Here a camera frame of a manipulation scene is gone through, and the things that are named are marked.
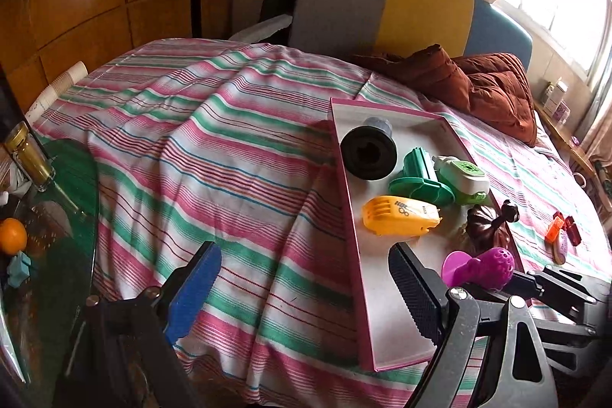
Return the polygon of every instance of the brown cloth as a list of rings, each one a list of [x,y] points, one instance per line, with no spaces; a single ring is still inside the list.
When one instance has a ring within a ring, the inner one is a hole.
[[[353,62],[479,118],[528,146],[536,143],[529,83],[521,61],[513,54],[451,59],[436,44],[408,58],[354,56]]]

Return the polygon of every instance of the stack of paper cups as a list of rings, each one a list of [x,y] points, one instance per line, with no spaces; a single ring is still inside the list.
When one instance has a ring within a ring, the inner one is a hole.
[[[42,114],[51,107],[60,95],[66,92],[70,87],[78,83],[87,76],[87,68],[82,61],[79,61],[73,67],[68,68],[59,77],[53,80],[51,85],[48,85],[38,99],[33,103],[28,112],[26,119],[30,124],[38,120]]]

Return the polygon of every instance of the blue headboard panel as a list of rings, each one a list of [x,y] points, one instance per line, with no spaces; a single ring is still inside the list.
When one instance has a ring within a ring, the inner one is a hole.
[[[474,0],[472,26],[463,54],[512,52],[525,70],[531,60],[531,36],[512,18],[483,0]]]

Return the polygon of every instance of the red plastic object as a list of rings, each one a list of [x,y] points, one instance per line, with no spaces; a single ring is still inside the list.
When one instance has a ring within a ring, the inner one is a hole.
[[[576,225],[576,222],[574,222],[573,216],[568,216],[567,218],[564,218],[560,211],[555,211],[553,219],[555,219],[555,217],[557,216],[561,219],[564,219],[563,230],[565,230],[565,233],[567,234],[567,238],[570,240],[571,245],[574,247],[578,246],[582,242],[582,237],[580,237],[580,232],[578,231],[578,226]]]

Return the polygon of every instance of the yellow plastic object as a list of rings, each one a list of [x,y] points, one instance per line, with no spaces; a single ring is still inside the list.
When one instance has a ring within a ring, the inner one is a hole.
[[[361,214],[365,228],[378,236],[422,236],[442,220],[433,204],[396,195],[370,199]]]
[[[467,45],[474,0],[386,0],[374,48],[407,57],[440,44],[452,58]]]

